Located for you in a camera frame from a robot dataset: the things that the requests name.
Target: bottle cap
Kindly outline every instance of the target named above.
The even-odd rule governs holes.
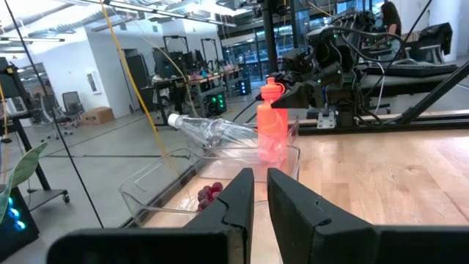
[[[176,119],[179,117],[178,114],[170,114],[169,117],[168,117],[168,125],[170,125],[171,127],[173,128],[179,128],[177,125],[176,125]]]

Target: white wall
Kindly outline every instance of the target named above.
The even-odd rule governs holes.
[[[412,25],[416,22],[416,19],[424,9],[428,0],[390,0],[396,5],[397,12],[401,18],[402,23],[402,34],[407,34]],[[424,13],[417,26],[414,28],[415,31],[425,29],[429,25],[429,9]]]
[[[459,25],[469,25],[469,1],[461,1],[459,7]],[[457,31],[458,42],[457,42],[457,54],[466,55],[469,54],[469,30],[466,26],[460,26]]]
[[[62,93],[77,91],[85,109],[109,106],[105,91],[94,95],[86,77],[87,73],[97,70],[97,65],[84,29],[76,29],[75,34],[58,37],[64,37],[65,42],[33,43],[29,51],[35,64],[44,64],[59,105],[64,105]],[[24,56],[10,61],[18,67],[30,65]],[[102,87],[100,79],[95,80],[95,83]]]
[[[132,24],[133,22],[128,23],[128,30],[126,32],[120,31],[118,27],[114,27],[117,39],[121,48],[136,48],[139,53],[144,55],[149,71],[148,73],[152,75],[155,69],[155,61],[152,56],[153,47],[147,41],[161,47],[163,45],[161,33],[159,31],[158,33],[152,32],[151,35],[146,34],[148,28],[151,28],[151,23],[144,21],[142,21],[142,24],[147,25],[141,26],[141,28],[145,34],[142,34],[140,29],[138,29],[138,31],[135,29],[129,30],[130,27],[135,26],[135,24]],[[120,64],[119,53],[112,40],[109,29],[102,32],[88,31],[87,35],[92,53],[95,57],[97,69],[103,82],[104,90],[106,91],[109,106],[113,109],[114,116],[118,118],[129,114],[129,105],[137,109],[139,102],[131,85],[129,85],[129,95],[129,89],[126,85],[127,80]]]
[[[451,24],[451,28],[453,29],[453,38],[451,40],[451,53],[445,56],[445,61],[455,60],[457,57],[459,42],[459,7],[461,6],[462,1],[434,0],[430,5],[430,25],[438,25],[441,23],[449,22]],[[465,34],[467,34],[467,28],[464,27],[464,29]]]

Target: cardboard box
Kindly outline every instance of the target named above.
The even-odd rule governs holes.
[[[114,119],[112,109],[103,106],[90,109],[81,115],[81,122],[84,125],[101,125]]]

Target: blue light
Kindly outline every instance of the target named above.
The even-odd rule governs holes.
[[[14,219],[18,219],[20,217],[20,212],[14,208],[10,208],[9,215]]]
[[[15,222],[15,228],[16,230],[23,230],[26,228],[26,225],[22,221],[16,221]]]

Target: door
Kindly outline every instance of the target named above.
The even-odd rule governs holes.
[[[151,89],[144,89],[142,91],[141,89],[142,87],[145,87],[148,84],[151,84],[151,81],[148,76],[148,69],[147,69],[147,64],[145,63],[145,58],[143,57],[142,54],[139,54],[135,56],[128,56],[126,57],[126,60],[127,60],[127,64],[129,65],[130,74],[132,75],[133,81],[135,82],[135,85],[137,86],[137,90],[140,92],[140,95],[145,105],[150,111],[153,110],[153,105],[152,105],[153,91]],[[130,80],[128,80],[128,83],[129,83],[128,85],[129,95],[130,95],[130,99],[132,100],[133,108],[141,109],[139,99],[137,98],[137,95],[132,88]]]

